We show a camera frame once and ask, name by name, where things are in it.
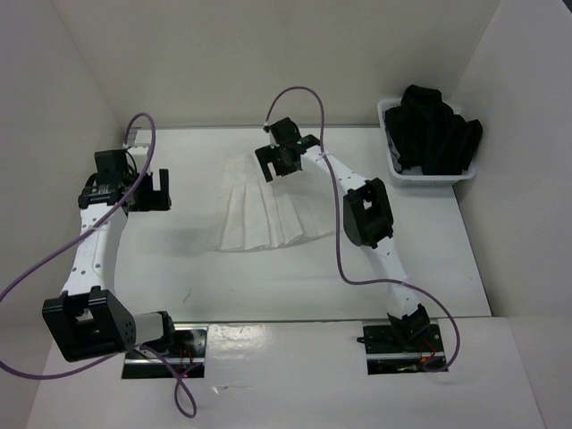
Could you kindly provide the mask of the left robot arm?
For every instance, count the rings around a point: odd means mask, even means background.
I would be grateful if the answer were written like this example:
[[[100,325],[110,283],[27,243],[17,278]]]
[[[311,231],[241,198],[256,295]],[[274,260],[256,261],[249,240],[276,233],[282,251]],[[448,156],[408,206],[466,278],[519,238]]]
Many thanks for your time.
[[[76,248],[60,295],[45,301],[42,316],[68,362],[126,353],[145,344],[161,358],[178,345],[165,311],[132,314],[115,296],[117,253],[128,216],[171,207],[169,173],[159,181],[143,168],[143,147],[95,153],[96,172],[78,197],[81,229],[89,236]]]

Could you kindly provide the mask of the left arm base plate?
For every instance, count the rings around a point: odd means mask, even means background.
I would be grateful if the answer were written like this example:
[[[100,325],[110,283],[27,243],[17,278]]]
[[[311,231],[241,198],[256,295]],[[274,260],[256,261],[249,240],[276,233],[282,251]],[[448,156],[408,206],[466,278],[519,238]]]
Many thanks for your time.
[[[181,325],[175,328],[174,344],[158,353],[173,370],[189,379],[202,379],[206,370],[207,328]],[[123,380],[155,380],[172,378],[164,363],[147,350],[135,349],[125,356]]]

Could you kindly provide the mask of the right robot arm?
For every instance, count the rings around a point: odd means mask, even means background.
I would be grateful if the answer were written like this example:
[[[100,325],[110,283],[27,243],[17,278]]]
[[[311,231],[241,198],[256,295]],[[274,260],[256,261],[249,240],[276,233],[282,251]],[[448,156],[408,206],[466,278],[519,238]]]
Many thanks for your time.
[[[383,282],[389,285],[386,313],[391,340],[402,351],[411,351],[423,339],[430,318],[415,291],[407,286],[408,277],[394,240],[394,218],[383,181],[367,179],[324,151],[317,137],[302,136],[298,125],[286,117],[263,130],[270,144],[255,151],[267,181],[306,172],[332,181],[335,192],[336,233],[344,234],[369,258]]]

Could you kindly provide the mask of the white pleated skirt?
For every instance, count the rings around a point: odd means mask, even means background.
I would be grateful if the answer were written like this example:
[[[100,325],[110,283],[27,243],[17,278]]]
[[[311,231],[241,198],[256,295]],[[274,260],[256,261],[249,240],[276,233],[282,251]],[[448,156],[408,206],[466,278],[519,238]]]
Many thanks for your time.
[[[253,155],[227,156],[207,248],[287,248],[334,234],[333,195],[306,172],[266,182]]]

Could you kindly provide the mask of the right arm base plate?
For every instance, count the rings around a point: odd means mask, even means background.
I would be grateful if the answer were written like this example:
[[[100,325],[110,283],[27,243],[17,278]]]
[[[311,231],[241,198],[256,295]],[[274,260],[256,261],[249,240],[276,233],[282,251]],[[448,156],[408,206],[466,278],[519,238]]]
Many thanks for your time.
[[[389,322],[364,323],[357,342],[364,346],[367,373],[415,374],[447,364],[441,331],[431,322],[408,345],[398,343]]]

